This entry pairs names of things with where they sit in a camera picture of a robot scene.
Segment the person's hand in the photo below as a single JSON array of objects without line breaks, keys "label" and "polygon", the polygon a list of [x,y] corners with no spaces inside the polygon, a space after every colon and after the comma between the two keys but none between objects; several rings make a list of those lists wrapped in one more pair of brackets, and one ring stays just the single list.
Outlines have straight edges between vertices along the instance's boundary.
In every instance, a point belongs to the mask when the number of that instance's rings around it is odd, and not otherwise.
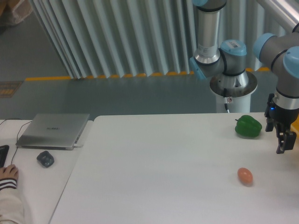
[{"label": "person's hand", "polygon": [[18,180],[18,178],[19,178],[19,170],[14,164],[11,164],[7,167],[0,168],[0,179],[1,180],[4,180],[4,179]]}]

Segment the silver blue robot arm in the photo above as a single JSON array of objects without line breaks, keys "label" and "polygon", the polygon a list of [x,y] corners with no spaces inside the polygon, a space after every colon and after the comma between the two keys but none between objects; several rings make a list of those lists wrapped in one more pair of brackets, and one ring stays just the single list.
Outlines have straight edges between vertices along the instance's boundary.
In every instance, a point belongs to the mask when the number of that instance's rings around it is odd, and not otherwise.
[{"label": "silver blue robot arm", "polygon": [[[292,123],[299,115],[299,5],[294,0],[261,0],[259,4],[287,31],[278,37],[261,35],[254,43],[255,57],[278,77],[276,91],[268,97],[265,110],[268,132],[276,131],[277,154],[292,150],[296,133]],[[210,77],[210,89],[219,97],[217,108],[243,112],[239,99],[250,98],[257,87],[256,77],[246,72],[246,46],[238,40],[218,43],[224,0],[195,0],[199,12],[198,47],[190,67],[199,79]]]}]

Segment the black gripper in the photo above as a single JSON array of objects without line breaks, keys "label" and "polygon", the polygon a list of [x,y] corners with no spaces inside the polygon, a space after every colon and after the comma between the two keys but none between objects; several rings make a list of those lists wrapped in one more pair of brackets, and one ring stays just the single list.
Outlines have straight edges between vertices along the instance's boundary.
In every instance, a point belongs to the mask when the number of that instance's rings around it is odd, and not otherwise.
[{"label": "black gripper", "polygon": [[276,128],[278,138],[276,153],[283,154],[285,151],[293,150],[297,134],[290,130],[290,126],[298,117],[298,98],[288,98],[280,93],[269,94],[264,116],[266,132],[272,132],[274,124],[280,123],[283,127]]}]

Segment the white striped sleeve forearm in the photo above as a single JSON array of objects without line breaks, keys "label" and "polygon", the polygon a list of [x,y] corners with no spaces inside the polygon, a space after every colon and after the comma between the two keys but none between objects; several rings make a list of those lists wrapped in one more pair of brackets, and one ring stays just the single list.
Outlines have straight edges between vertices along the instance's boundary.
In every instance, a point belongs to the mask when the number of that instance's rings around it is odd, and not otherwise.
[{"label": "white striped sleeve forearm", "polygon": [[14,178],[0,180],[0,223],[26,224],[23,202]]}]

